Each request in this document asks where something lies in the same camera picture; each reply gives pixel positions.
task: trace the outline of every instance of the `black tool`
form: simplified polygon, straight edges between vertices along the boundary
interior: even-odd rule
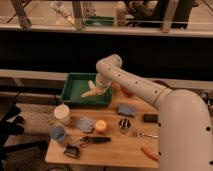
[[[143,115],[144,122],[157,123],[158,115],[157,114],[144,114]]]
[[[110,137],[90,137],[86,136],[80,139],[80,141],[88,142],[88,143],[104,143],[111,141]]]
[[[80,153],[79,147],[74,145],[67,145],[64,154],[68,157],[78,158]]]

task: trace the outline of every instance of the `cable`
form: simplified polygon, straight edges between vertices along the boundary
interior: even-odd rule
[[[55,105],[58,106],[59,105],[58,99],[57,99],[55,94],[53,94],[53,96],[54,96],[54,99],[55,99]]]
[[[213,8],[206,2],[206,0],[202,0],[204,4],[213,12]]]

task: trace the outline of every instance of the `blue object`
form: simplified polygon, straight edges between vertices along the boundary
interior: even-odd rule
[[[135,108],[129,105],[119,105],[118,106],[118,114],[134,117],[135,116]]]
[[[76,123],[76,126],[84,133],[91,133],[94,129],[95,119],[82,117]]]
[[[50,136],[53,140],[55,140],[59,143],[64,141],[65,137],[66,137],[64,127],[62,127],[62,126],[51,127],[50,128]]]

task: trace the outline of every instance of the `metal object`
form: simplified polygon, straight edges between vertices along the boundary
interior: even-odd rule
[[[161,25],[161,30],[163,33],[168,33],[171,30],[173,18],[177,10],[179,0],[170,0],[167,6],[165,17]]]
[[[137,132],[137,131],[133,132],[133,136],[137,137],[137,138],[139,138],[139,137],[150,137],[150,138],[158,139],[157,135],[144,134],[142,132]]]
[[[64,151],[64,154],[68,157],[77,158],[79,156],[80,150],[79,147],[68,145],[66,147],[66,150]]]
[[[131,126],[131,123],[128,119],[124,118],[119,121],[119,128],[122,134],[126,134]]]
[[[27,14],[24,11],[22,3],[20,0],[11,0],[14,10],[19,19],[19,24],[22,28],[29,28],[31,26],[31,21],[27,17]]]
[[[84,28],[84,24],[83,24],[81,2],[72,1],[72,6],[73,6],[73,15],[75,18],[75,28],[77,30],[82,30]]]

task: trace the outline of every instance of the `blue cup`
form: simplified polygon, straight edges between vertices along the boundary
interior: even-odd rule
[[[57,142],[63,142],[66,137],[65,129],[62,126],[55,126],[50,128],[50,136]]]

